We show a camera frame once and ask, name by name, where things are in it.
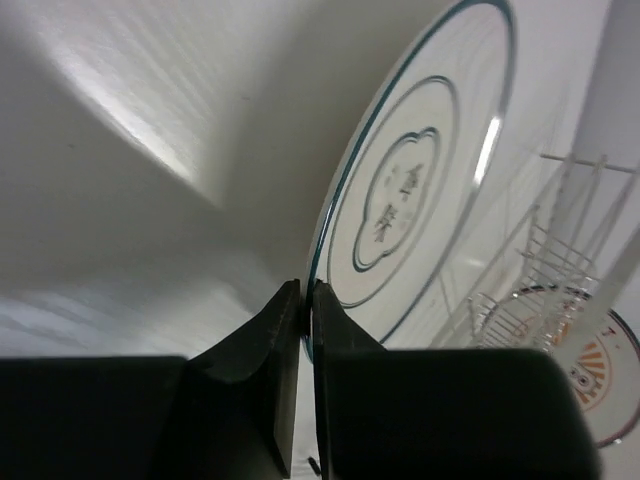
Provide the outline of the white plate with orange sunburst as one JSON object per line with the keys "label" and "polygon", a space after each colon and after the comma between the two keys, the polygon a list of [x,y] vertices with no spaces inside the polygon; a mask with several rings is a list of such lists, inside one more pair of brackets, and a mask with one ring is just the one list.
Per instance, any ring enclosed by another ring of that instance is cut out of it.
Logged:
{"label": "white plate with orange sunburst", "polygon": [[[515,347],[555,290],[554,285],[533,285],[499,302],[489,299],[477,316],[479,345]],[[639,340],[615,310],[585,341],[566,376],[599,448],[620,442],[638,425]]]}

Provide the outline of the white plate with green rings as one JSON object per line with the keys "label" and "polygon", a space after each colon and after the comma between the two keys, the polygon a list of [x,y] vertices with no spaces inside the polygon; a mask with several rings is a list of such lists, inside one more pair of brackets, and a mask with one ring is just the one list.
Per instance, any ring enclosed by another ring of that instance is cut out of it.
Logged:
{"label": "white plate with green rings", "polygon": [[303,304],[330,285],[387,343],[436,282],[468,223],[504,126],[517,65],[510,1],[458,1],[410,43],[332,178]]}

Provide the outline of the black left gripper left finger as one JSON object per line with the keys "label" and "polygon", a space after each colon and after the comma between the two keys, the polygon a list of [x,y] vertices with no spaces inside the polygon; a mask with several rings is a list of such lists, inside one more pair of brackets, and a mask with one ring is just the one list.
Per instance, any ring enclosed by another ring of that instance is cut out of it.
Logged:
{"label": "black left gripper left finger", "polygon": [[300,283],[188,361],[172,411],[175,475],[288,475],[300,349]]}

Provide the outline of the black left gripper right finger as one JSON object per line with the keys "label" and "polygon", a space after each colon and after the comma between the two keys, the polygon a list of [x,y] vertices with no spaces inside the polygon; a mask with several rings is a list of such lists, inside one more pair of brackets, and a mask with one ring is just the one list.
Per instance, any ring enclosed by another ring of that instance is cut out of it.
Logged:
{"label": "black left gripper right finger", "polygon": [[330,285],[312,294],[316,432],[326,479],[596,479],[560,367],[530,349],[388,350]]}

